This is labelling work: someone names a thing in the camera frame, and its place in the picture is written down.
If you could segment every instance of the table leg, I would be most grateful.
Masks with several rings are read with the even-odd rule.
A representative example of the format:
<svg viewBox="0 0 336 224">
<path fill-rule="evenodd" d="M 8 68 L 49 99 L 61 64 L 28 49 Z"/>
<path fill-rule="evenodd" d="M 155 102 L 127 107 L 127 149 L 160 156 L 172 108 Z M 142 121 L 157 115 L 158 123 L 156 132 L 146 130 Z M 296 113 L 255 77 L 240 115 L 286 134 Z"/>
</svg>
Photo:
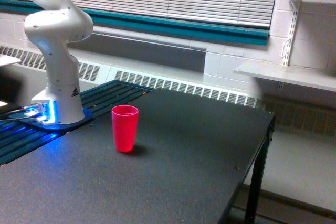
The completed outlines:
<svg viewBox="0 0 336 224">
<path fill-rule="evenodd" d="M 248 202 L 245 213 L 245 224 L 252 224 L 255 220 L 258 199 L 261 190 L 262 176 L 264 174 L 268 145 L 270 141 L 269 135 L 267 136 L 267 138 L 268 139 L 264 141 L 263 146 L 254 162 L 250 192 L 248 195 Z"/>
</svg>

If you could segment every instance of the shelf bracket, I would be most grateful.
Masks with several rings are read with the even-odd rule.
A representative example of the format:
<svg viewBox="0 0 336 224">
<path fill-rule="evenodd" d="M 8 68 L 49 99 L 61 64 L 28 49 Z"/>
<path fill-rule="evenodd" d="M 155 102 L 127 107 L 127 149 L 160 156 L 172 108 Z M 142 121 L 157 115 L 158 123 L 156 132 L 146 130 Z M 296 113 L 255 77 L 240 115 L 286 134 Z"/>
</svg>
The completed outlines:
<svg viewBox="0 0 336 224">
<path fill-rule="evenodd" d="M 301 3 L 301 1 L 299 1 L 299 0 L 289 0 L 289 2 L 291 4 L 291 6 L 293 7 L 294 11 L 298 12 L 299 9 L 300 9 L 300 3 Z"/>
</svg>

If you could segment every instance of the red plastic cup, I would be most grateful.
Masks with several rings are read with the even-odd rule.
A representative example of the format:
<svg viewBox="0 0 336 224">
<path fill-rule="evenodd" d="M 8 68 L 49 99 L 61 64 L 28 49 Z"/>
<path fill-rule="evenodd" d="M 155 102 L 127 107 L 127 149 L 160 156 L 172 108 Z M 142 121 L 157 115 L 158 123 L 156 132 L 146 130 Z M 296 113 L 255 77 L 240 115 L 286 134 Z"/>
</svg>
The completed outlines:
<svg viewBox="0 0 336 224">
<path fill-rule="evenodd" d="M 139 110 L 130 105 L 115 106 L 112 109 L 113 137 L 119 152 L 133 149 L 137 133 Z"/>
</svg>

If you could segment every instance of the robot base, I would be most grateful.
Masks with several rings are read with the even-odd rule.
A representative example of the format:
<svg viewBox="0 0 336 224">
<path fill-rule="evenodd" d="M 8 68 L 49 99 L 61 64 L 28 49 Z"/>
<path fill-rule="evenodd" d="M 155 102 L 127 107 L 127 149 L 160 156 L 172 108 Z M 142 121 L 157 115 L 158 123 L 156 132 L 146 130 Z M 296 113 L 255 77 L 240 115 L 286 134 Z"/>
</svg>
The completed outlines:
<svg viewBox="0 0 336 224">
<path fill-rule="evenodd" d="M 70 124 L 55 124 L 55 125 L 43 125 L 40 122 L 31 119 L 31 118 L 27 118 L 27 119 L 22 119 L 20 120 L 21 122 L 25 123 L 25 124 L 29 124 L 33 127 L 39 128 L 39 129 L 43 129 L 43 130 L 48 130 L 48 131 L 72 131 L 74 129 L 77 129 L 81 126 L 83 126 L 84 124 L 87 124 L 88 122 L 90 122 L 93 118 L 92 112 L 88 109 L 83 108 L 83 113 L 84 113 L 84 118 L 77 122 L 77 123 L 70 123 Z M 10 115 L 9 117 L 11 119 L 15 119 L 15 118 L 21 118 L 24 117 L 24 113 L 16 113 L 13 115 Z"/>
</svg>

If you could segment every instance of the cable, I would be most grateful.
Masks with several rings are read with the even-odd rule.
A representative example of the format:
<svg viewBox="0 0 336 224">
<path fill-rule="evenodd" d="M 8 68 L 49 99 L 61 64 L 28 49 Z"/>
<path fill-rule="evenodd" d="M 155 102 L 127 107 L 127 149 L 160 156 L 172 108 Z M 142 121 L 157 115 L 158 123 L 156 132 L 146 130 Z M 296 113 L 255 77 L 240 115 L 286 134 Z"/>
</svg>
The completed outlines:
<svg viewBox="0 0 336 224">
<path fill-rule="evenodd" d="M 0 122 L 19 121 L 19 120 L 28 119 L 28 118 L 36 118 L 38 116 L 41 116 L 40 113 L 39 114 L 35 114 L 35 115 L 31 115 L 31 116 L 25 116 L 24 118 L 1 119 Z"/>
<path fill-rule="evenodd" d="M 3 113 L 0 115 L 0 118 L 4 117 L 4 116 L 8 116 L 8 115 L 11 115 L 11 114 L 14 114 L 14 113 L 17 113 L 17 112 L 22 112 L 24 111 L 24 109 L 18 109 L 18 110 L 13 110 L 13 111 L 9 111 L 9 112 L 6 112 L 6 113 Z"/>
</svg>

